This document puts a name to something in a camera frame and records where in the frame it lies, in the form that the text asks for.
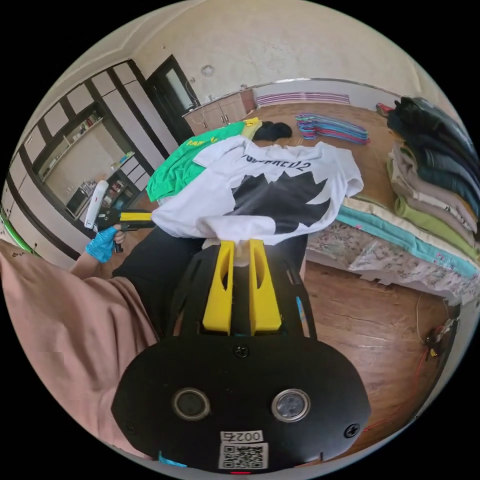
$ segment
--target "black folded clothing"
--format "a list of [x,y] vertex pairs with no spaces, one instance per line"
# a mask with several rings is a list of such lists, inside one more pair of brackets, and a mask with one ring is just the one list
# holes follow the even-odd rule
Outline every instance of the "black folded clothing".
[[255,132],[253,141],[267,140],[275,142],[278,139],[289,139],[293,135],[292,129],[283,122],[273,123],[272,121],[264,121],[261,127]]

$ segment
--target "green t-shirt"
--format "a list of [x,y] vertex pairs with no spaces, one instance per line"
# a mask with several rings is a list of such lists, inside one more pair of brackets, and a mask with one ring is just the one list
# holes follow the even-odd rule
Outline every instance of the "green t-shirt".
[[146,192],[151,202],[179,193],[205,168],[193,162],[195,156],[215,142],[240,135],[245,128],[237,121],[216,130],[207,131],[184,141],[153,173]]

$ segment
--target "bookshelf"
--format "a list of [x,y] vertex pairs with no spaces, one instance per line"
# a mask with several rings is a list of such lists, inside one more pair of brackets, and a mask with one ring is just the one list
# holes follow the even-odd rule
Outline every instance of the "bookshelf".
[[90,130],[101,124],[102,121],[103,117],[94,112],[80,125],[70,131],[70,133],[63,134],[59,145],[44,163],[46,167],[38,172],[40,181],[42,183],[45,182],[54,168],[59,164],[62,157],[74,148]]

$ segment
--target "qr code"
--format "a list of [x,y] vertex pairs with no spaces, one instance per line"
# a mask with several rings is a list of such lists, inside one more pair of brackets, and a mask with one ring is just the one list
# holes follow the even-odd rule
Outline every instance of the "qr code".
[[266,469],[269,463],[268,443],[222,443],[220,469]]

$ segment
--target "blue glove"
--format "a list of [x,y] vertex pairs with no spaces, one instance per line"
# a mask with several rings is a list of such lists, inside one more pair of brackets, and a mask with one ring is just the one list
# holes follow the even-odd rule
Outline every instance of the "blue glove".
[[86,252],[101,264],[108,262],[112,258],[114,251],[114,236],[118,230],[111,226],[106,230],[99,231],[95,238],[86,246]]

